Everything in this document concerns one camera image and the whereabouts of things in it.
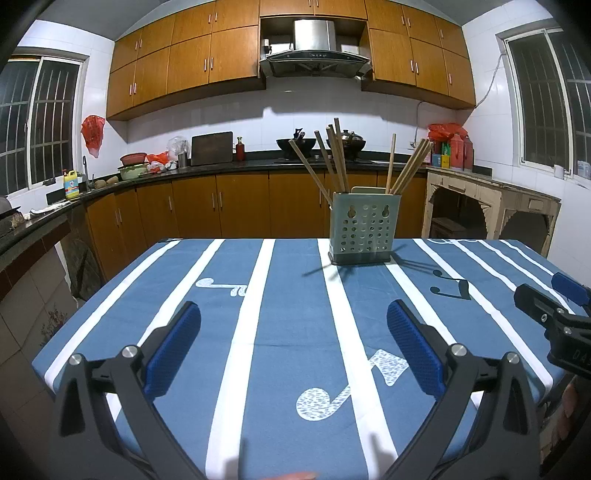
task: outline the window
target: window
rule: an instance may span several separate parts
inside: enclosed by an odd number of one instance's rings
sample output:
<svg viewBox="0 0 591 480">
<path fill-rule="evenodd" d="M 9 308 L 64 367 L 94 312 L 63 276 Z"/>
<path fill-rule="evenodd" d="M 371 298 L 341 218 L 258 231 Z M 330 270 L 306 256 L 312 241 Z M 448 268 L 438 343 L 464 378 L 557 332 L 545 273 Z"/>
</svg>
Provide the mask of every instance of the window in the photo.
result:
<svg viewBox="0 0 591 480">
<path fill-rule="evenodd" d="M 13 59 L 0 72 L 0 195 L 73 168 L 74 97 L 80 63 Z"/>
</svg>

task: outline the red container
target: red container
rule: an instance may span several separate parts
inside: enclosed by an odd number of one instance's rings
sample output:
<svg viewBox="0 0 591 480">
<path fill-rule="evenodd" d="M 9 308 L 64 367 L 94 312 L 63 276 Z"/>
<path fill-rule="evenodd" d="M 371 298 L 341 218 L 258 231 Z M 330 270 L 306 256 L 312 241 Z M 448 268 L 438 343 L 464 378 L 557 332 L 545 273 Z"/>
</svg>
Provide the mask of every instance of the red container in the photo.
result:
<svg viewBox="0 0 591 480">
<path fill-rule="evenodd" d="M 452 151 L 449 159 L 449 166 L 454 170 L 464 169 L 464 141 L 458 134 L 454 134 L 449 141 L 449 146 Z"/>
</svg>

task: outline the wooden cabinet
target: wooden cabinet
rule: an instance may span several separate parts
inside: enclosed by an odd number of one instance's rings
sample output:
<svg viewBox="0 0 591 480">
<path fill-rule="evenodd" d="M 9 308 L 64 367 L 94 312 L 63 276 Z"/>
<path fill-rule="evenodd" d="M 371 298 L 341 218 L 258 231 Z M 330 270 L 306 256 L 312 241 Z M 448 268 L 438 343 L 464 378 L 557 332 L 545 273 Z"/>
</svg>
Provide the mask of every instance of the wooden cabinet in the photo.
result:
<svg viewBox="0 0 591 480">
<path fill-rule="evenodd" d="M 468 58 L 468 48 L 466 47 L 462 28 L 439 17 L 435 17 L 435 23 L 439 32 L 441 46 L 446 50 Z"/>
<path fill-rule="evenodd" d="M 363 0 L 311 0 L 315 15 L 367 19 Z"/>
<path fill-rule="evenodd" d="M 410 39 L 406 35 L 382 30 L 371 29 L 369 34 L 371 37 L 374 78 L 376 80 L 415 85 L 413 51 Z"/>
<path fill-rule="evenodd" d="M 322 194 L 307 173 L 269 174 L 272 238 L 322 237 L 322 204 Z"/>
<path fill-rule="evenodd" d="M 135 64 L 134 106 L 166 95 L 170 47 L 140 58 Z"/>
<path fill-rule="evenodd" d="M 447 50 L 443 50 L 443 57 L 447 70 L 449 95 L 476 105 L 470 60 Z"/>
<path fill-rule="evenodd" d="M 221 238 L 216 177 L 173 182 L 174 206 L 181 238 Z"/>
<path fill-rule="evenodd" d="M 176 14 L 172 43 L 201 37 L 212 32 L 215 2 L 187 8 Z"/>
<path fill-rule="evenodd" d="M 100 268 L 105 280 L 109 281 L 128 264 L 119 231 L 115 195 L 111 193 L 88 203 L 86 214 Z"/>
<path fill-rule="evenodd" d="M 137 194 L 148 247 L 163 238 L 178 237 L 172 185 L 170 183 L 156 183 L 138 187 Z"/>
<path fill-rule="evenodd" d="M 370 28 L 408 36 L 402 5 L 391 0 L 365 0 L 365 8 Z"/>
<path fill-rule="evenodd" d="M 402 6 L 408 36 L 441 47 L 435 17 L 423 10 Z"/>
<path fill-rule="evenodd" d="M 135 61 L 138 58 L 139 42 L 142 37 L 142 29 L 136 30 L 122 39 L 115 42 L 113 59 L 111 60 L 111 71 L 114 72 L 124 65 Z"/>
<path fill-rule="evenodd" d="M 448 94 L 443 49 L 411 38 L 417 87 Z"/>
<path fill-rule="evenodd" d="M 267 173 L 217 175 L 217 199 L 224 238 L 269 238 Z"/>
<path fill-rule="evenodd" d="M 144 226 L 142 225 L 141 215 L 139 214 L 138 196 L 135 194 L 135 189 L 115 193 L 115 203 L 119 232 L 125 245 L 128 262 L 133 262 L 133 260 L 138 258 L 148 248 L 144 236 Z"/>
<path fill-rule="evenodd" d="M 107 117 L 123 112 L 134 104 L 135 62 L 111 73 L 107 93 Z"/>
<path fill-rule="evenodd" d="M 211 37 L 204 35 L 170 47 L 167 93 L 205 85 L 209 81 Z"/>
<path fill-rule="evenodd" d="M 396 181 L 400 172 L 392 175 L 392 183 Z M 386 186 L 387 173 L 378 174 L 378 187 Z M 408 184 L 400 199 L 398 221 L 396 223 L 396 238 L 421 238 L 423 227 L 423 211 L 427 194 L 427 177 L 415 175 Z"/>
<path fill-rule="evenodd" d="M 261 0 L 261 16 L 272 15 L 314 15 L 314 6 L 312 0 Z"/>
<path fill-rule="evenodd" d="M 258 26 L 258 22 L 259 0 L 217 0 L 212 32 Z"/>
<path fill-rule="evenodd" d="M 173 37 L 174 17 L 174 15 L 169 15 L 142 28 L 138 58 L 170 46 Z"/>
<path fill-rule="evenodd" d="M 258 27 L 234 28 L 213 33 L 209 54 L 209 83 L 256 77 L 258 40 Z"/>
</svg>

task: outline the table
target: table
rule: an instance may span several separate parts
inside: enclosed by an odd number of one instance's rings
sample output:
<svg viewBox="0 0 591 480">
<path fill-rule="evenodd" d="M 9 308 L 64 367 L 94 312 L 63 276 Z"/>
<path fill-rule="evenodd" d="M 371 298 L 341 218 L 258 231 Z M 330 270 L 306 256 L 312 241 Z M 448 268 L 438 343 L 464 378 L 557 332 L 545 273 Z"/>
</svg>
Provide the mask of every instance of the table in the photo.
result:
<svg viewBox="0 0 591 480">
<path fill-rule="evenodd" d="M 55 390 L 72 353 L 100 359 L 141 345 L 194 301 L 201 331 L 154 404 L 210 479 L 302 470 L 379 478 L 433 406 L 388 331 L 395 299 L 476 355 L 519 352 L 540 403 L 563 372 L 546 360 L 544 329 L 514 306 L 513 291 L 528 283 L 582 314 L 549 287 L 558 269 L 515 241 L 396 239 L 392 247 L 387 264 L 335 267 L 327 239 L 157 243 L 98 291 L 33 367 Z M 120 435 L 141 454 L 117 397 L 108 401 Z M 448 456 L 477 404 L 473 395 Z"/>
</svg>

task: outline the lower cabinet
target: lower cabinet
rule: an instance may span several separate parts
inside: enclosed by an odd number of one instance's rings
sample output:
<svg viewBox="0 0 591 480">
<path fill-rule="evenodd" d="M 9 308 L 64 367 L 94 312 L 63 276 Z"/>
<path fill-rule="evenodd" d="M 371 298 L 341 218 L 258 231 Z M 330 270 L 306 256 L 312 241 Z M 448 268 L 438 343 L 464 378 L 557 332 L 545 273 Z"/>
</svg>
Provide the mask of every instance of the lower cabinet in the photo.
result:
<svg viewBox="0 0 591 480">
<path fill-rule="evenodd" d="M 137 193 L 139 212 L 148 247 L 163 238 L 178 237 L 171 183 L 156 183 L 137 187 Z"/>
</svg>

